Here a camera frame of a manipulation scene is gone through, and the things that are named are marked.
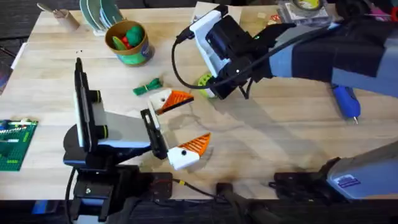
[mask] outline black stand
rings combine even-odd
[[[87,153],[79,146],[77,127],[71,127],[63,140],[66,165],[77,168],[78,177],[70,209],[72,220],[79,215],[98,216],[99,222],[120,211],[129,197],[141,200],[166,200],[172,196],[172,174],[141,173],[138,166],[117,165],[151,151],[97,146]]]
[[[72,220],[79,215],[109,215],[123,209],[129,197],[141,200],[166,200],[172,196],[171,173],[140,173],[138,166],[116,166],[105,173],[80,170],[70,209]]]
[[[275,189],[279,199],[295,202],[318,201],[325,205],[347,202],[344,196],[326,182],[329,170],[339,159],[337,157],[328,161],[318,172],[275,173],[274,181],[269,182],[269,187]]]
[[[216,186],[217,195],[224,197],[237,214],[238,223],[259,223],[259,224],[300,224],[297,220],[280,218],[270,212],[260,200],[246,199],[233,192],[231,184],[218,183]]]

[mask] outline orange and white object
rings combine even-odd
[[[210,133],[169,149],[167,157],[175,170],[186,168],[199,161],[210,141]]]
[[[147,104],[150,115],[154,118],[156,129],[160,130],[157,115],[161,115],[191,101],[193,101],[193,96],[191,94],[185,93],[184,91],[172,90],[170,88],[152,94],[149,97]]]

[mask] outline blue pen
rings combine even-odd
[[[358,117],[361,115],[361,105],[356,99],[354,90],[350,87],[331,85],[336,102],[341,114],[346,118],[353,118],[358,124]]]

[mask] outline wire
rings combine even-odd
[[[262,57],[260,57],[256,61],[254,61],[252,64],[250,64],[247,67],[245,67],[242,70],[240,70],[238,73],[236,73],[234,75],[231,75],[228,78],[226,78],[226,79],[224,79],[224,80],[222,80],[222,81],[220,81],[218,83],[210,84],[210,85],[204,85],[204,86],[191,85],[191,84],[185,82],[184,80],[182,80],[180,74],[178,74],[177,68],[175,66],[175,48],[176,48],[176,46],[178,44],[178,39],[176,39],[174,44],[173,44],[173,47],[172,47],[172,66],[173,66],[173,71],[174,71],[174,74],[177,77],[177,79],[180,81],[180,83],[183,84],[184,86],[188,87],[188,88],[191,88],[191,89],[194,89],[194,90],[203,90],[203,89],[207,89],[207,88],[215,88],[217,86],[224,85],[225,83],[228,83],[228,82],[234,80],[238,76],[240,76],[243,73],[249,71],[253,67],[259,65],[265,59],[273,56],[274,54],[278,53],[279,51],[285,49],[286,47],[288,47],[288,46],[290,46],[290,45],[292,45],[292,44],[294,44],[294,43],[296,43],[298,41],[305,42],[305,41],[308,41],[310,39],[320,37],[321,35],[325,35],[325,34],[327,34],[329,32],[335,31],[339,27],[340,26],[336,26],[336,27],[334,27],[332,29],[329,29],[328,27],[322,27],[320,29],[311,30],[310,32],[306,32],[304,34],[298,35],[298,36],[296,36],[296,37],[284,42],[283,44],[280,44],[279,46],[273,48],[271,51],[269,51],[268,53],[266,53],[265,55],[263,55]]]
[[[203,194],[203,195],[209,196],[209,197],[211,197],[211,198],[225,200],[223,197],[220,197],[220,196],[218,196],[218,195],[213,195],[213,194],[204,192],[204,191],[198,189],[197,187],[195,187],[195,186],[193,186],[193,185],[191,185],[191,184],[189,184],[189,183],[187,183],[187,182],[185,182],[185,181],[178,180],[178,179],[173,179],[173,181],[174,181],[174,182],[177,182],[177,183],[179,183],[179,184],[181,184],[181,185],[187,186],[187,187],[191,188],[192,190],[194,190],[194,191],[196,191],[196,192],[198,192],[198,193],[201,193],[201,194]]]
[[[70,172],[70,176],[69,176],[69,180],[68,180],[68,184],[67,184],[67,189],[65,192],[65,218],[67,219],[67,223],[68,224],[73,224],[72,219],[70,217],[70,211],[69,211],[69,194],[70,194],[70,188],[72,186],[72,180],[73,180],[73,176],[75,175],[76,172],[76,168],[73,168],[72,171]]]
[[[250,89],[251,89],[251,85],[253,84],[253,77],[250,78],[248,87],[246,87],[246,91],[243,90],[243,87],[239,86],[239,89],[241,90],[243,96],[245,99],[249,99],[250,96]]]

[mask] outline green lego baseplate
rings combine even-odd
[[[38,122],[8,123],[6,129],[0,130],[0,171],[19,171]]]

